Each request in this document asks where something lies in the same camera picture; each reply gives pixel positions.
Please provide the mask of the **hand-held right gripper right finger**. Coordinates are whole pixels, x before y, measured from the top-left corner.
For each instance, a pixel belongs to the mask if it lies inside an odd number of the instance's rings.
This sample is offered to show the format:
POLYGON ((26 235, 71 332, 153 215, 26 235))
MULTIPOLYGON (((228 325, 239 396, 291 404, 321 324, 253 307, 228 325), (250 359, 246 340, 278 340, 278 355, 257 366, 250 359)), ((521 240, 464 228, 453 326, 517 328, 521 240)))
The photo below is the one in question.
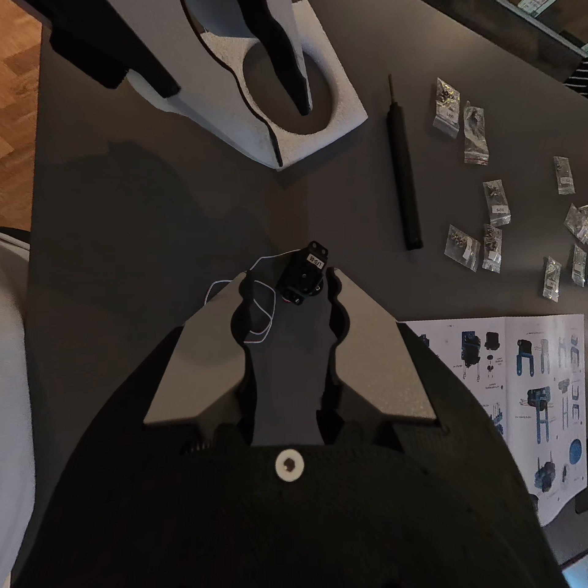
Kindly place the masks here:
POLYGON ((435 424, 437 416, 398 321, 341 269, 326 271, 331 304, 319 430, 381 430, 384 423, 435 424))

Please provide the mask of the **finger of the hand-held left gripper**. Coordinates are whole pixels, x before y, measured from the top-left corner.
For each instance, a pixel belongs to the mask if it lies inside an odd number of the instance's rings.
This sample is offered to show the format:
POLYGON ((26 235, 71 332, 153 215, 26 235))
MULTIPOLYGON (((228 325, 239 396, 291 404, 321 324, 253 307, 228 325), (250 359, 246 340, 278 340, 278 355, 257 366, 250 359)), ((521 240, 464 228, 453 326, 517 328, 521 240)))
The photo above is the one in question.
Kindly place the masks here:
POLYGON ((266 49, 274 72, 298 109, 305 116, 312 110, 307 79, 295 48, 283 26, 270 13, 267 1, 238 1, 246 26, 266 49))
POLYGON ((186 116, 237 151, 272 169, 282 166, 274 131, 243 97, 235 73, 200 39, 185 1, 109 1, 180 91, 162 98, 137 71, 126 79, 145 100, 186 116))

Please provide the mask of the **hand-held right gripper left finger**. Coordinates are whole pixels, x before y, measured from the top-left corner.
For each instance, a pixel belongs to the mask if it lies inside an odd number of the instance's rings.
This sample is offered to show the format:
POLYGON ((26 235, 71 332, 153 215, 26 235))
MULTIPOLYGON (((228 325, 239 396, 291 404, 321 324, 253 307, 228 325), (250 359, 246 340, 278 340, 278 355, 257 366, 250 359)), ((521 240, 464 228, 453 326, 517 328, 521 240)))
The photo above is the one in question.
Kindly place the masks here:
POLYGON ((251 277, 241 272, 185 323, 144 425, 217 427, 241 421, 252 298, 251 277))

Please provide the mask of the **dark grey desk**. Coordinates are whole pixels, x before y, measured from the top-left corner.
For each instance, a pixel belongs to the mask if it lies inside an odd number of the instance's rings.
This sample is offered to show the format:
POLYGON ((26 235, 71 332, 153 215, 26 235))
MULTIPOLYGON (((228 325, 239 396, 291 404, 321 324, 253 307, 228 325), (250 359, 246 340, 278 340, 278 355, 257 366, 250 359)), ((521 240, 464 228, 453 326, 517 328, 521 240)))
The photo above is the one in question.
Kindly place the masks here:
POLYGON ((566 263, 563 221, 587 202, 587 100, 423 1, 312 1, 368 120, 284 171, 246 158, 127 82, 108 90, 43 36, 27 303, 36 504, 20 572, 72 451, 211 282, 317 239, 329 263, 400 320, 587 314, 586 288, 541 296, 566 263), (423 247, 407 251, 386 127, 403 108, 423 247), (437 78, 484 109, 489 163, 433 126, 437 78), (575 194, 557 191, 554 156, 575 194), (482 268, 483 182, 511 223, 500 273, 482 268), (445 255, 450 225, 481 244, 477 271, 445 255))

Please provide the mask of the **open assembly instruction booklet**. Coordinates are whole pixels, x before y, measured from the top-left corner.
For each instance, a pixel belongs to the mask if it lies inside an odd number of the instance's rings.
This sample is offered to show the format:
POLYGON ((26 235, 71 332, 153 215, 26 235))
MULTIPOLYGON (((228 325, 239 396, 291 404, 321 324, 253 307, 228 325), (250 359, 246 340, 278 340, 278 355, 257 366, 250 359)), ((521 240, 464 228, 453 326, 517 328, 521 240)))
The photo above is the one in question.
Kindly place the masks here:
POLYGON ((584 315, 406 324, 489 415, 547 526, 587 487, 584 315))

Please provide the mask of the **black pen screwdriver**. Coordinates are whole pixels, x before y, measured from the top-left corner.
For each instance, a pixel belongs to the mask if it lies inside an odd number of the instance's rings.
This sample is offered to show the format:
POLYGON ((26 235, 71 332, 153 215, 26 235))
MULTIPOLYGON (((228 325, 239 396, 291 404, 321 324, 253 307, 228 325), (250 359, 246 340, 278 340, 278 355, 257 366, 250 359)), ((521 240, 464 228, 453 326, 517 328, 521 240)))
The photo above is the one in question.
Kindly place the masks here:
POLYGON ((386 116, 386 127, 401 215, 401 227, 406 250, 415 251, 423 247, 423 240, 408 135, 403 108, 394 94, 391 74, 387 76, 387 80, 391 104, 386 116))

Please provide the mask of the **person's white hoodie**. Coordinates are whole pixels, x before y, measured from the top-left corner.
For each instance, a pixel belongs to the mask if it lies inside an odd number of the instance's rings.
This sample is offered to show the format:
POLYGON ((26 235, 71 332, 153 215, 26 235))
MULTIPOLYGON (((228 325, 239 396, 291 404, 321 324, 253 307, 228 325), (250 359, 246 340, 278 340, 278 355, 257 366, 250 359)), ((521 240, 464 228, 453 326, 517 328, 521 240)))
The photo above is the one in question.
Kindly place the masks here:
POLYGON ((11 573, 35 503, 35 458, 25 349, 30 245, 1 228, 1 587, 11 573))

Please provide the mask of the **group of clear screw bags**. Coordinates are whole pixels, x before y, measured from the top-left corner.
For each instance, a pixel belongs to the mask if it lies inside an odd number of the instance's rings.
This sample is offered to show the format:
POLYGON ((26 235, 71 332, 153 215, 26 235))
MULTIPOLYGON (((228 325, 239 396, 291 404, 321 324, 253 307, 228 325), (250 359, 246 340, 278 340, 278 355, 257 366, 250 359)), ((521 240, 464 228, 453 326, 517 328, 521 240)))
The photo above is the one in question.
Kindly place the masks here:
MULTIPOLYGON (((466 164, 485 166, 489 163, 489 148, 486 140, 484 109, 474 107, 469 101, 463 109, 460 106, 460 93, 445 81, 437 78, 436 115, 433 126, 453 138, 460 130, 459 116, 463 115, 465 139, 464 161, 466 164)), ((575 185, 569 159, 554 156, 557 191, 560 195, 575 194, 575 185)), ((511 223, 511 209, 507 202, 502 180, 483 182, 483 193, 489 214, 489 224, 483 230, 482 268, 500 273, 502 267, 502 227, 511 223)), ((577 208, 573 203, 564 221, 571 234, 587 246, 587 205, 577 208)), ((481 244, 478 240, 450 225, 445 255, 472 271, 477 271, 481 244)), ((552 258, 546 262, 543 281, 543 297, 557 302, 562 264, 552 258)), ((587 285, 587 251, 574 246, 571 264, 571 279, 576 286, 587 285)))

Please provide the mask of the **black chair with white stripes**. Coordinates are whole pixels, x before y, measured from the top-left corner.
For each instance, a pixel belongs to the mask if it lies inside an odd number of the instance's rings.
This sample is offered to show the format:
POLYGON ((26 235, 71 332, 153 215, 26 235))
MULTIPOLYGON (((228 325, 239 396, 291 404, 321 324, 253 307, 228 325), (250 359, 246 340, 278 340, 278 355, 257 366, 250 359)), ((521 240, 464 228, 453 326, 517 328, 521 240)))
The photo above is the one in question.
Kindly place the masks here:
POLYGON ((580 96, 587 98, 587 43, 582 45, 580 49, 585 56, 563 84, 580 96))

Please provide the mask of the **white foam frame round hole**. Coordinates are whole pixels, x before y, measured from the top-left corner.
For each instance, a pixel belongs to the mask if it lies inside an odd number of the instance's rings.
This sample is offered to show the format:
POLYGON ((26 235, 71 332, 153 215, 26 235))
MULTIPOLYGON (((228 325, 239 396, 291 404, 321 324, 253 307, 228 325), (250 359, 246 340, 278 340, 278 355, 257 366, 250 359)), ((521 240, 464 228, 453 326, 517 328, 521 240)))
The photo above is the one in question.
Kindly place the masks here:
POLYGON ((292 10, 300 34, 302 52, 316 63, 332 96, 332 113, 327 125, 306 135, 296 134, 279 126, 254 101, 245 81, 243 63, 249 51, 259 44, 258 40, 216 35, 208 30, 198 32, 194 29, 203 48, 235 78, 242 104, 261 123, 262 129, 246 126, 245 135, 238 137, 229 134, 229 131, 238 130, 237 122, 230 122, 228 130, 221 130, 212 122, 198 124, 248 158, 280 171, 334 143, 368 118, 309 1, 294 2, 292 10))

